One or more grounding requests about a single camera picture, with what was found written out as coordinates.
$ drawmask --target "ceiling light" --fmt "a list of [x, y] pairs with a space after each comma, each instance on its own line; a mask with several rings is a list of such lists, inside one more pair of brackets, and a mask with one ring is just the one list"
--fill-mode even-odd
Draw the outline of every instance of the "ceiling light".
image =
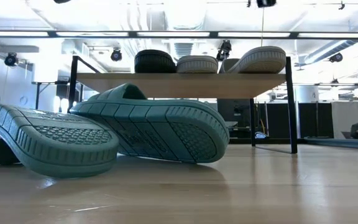
[[139, 37], [209, 37], [209, 32], [138, 32]]
[[0, 37], [48, 37], [48, 33], [42, 31], [0, 31]]
[[200, 39], [164, 39], [161, 40], [163, 44], [174, 44], [174, 43], [182, 43], [182, 44], [205, 44], [206, 40]]
[[219, 32], [218, 37], [289, 37], [289, 32]]
[[358, 38], [355, 33], [300, 33], [298, 37], [314, 37], [314, 38]]
[[127, 37], [128, 32], [56, 32], [60, 37]]

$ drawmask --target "white ceiling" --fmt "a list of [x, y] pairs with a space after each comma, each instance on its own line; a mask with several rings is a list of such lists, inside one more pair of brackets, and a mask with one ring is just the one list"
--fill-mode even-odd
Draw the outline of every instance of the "white ceiling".
[[[356, 31], [358, 0], [277, 0], [278, 4], [258, 9], [253, 0], [72, 0], [55, 4], [52, 0], [0, 0], [0, 29], [57, 29], [57, 30], [167, 30], [172, 26], [192, 26], [202, 22], [202, 30], [267, 30], [267, 31]], [[220, 40], [187, 40], [195, 43], [192, 54], [215, 57]], [[179, 40], [142, 39], [76, 39], [90, 48], [90, 57], [108, 71], [129, 72], [134, 55], [143, 49], [160, 49], [173, 57], [173, 43]], [[241, 57], [248, 50], [261, 45], [283, 48], [293, 62], [298, 56], [320, 49], [330, 40], [231, 40], [231, 57]], [[48, 45], [46, 39], [0, 39], [1, 45]], [[112, 62], [113, 48], [120, 47], [123, 60]], [[341, 63], [320, 61], [294, 68], [294, 82], [358, 82], [358, 43], [341, 52]], [[32, 60], [36, 54], [22, 54]]]

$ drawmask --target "pillar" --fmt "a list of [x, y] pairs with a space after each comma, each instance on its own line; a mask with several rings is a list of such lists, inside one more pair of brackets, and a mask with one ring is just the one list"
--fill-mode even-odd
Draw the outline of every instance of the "pillar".
[[318, 86], [296, 86], [295, 100], [299, 103], [312, 103], [318, 101]]
[[[34, 82], [55, 82], [62, 67], [62, 40], [45, 39], [39, 45], [39, 53], [34, 61]], [[39, 110], [53, 111], [56, 85], [41, 85]]]

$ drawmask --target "wall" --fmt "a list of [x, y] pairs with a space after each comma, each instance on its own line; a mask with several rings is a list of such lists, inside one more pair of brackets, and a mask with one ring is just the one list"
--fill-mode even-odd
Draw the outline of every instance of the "wall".
[[1, 103], [24, 108], [35, 108], [36, 86], [31, 84], [32, 72], [24, 68], [9, 68], [0, 59]]
[[342, 132], [350, 132], [358, 122], [358, 102], [332, 102], [335, 139], [345, 139]]

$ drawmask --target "security camera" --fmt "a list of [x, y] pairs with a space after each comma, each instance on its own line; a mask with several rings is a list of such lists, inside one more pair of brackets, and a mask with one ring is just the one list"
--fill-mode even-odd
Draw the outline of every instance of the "security camera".
[[341, 54], [341, 53], [338, 53], [338, 54], [333, 55], [332, 57], [330, 57], [328, 60], [329, 60], [331, 63], [334, 63], [334, 62], [340, 62], [342, 59], [343, 59], [342, 54]]
[[19, 59], [17, 59], [17, 54], [16, 53], [8, 53], [7, 57], [5, 58], [4, 63], [6, 66], [16, 67], [17, 64], [19, 63]]
[[258, 7], [272, 7], [276, 5], [276, 0], [257, 0]]
[[118, 62], [122, 59], [122, 53], [120, 49], [114, 49], [112, 54], [111, 54], [111, 60], [113, 60], [113, 62]]
[[343, 10], [345, 8], [345, 4], [343, 4], [343, 1], [341, 1], [341, 7], [339, 7], [339, 10]]

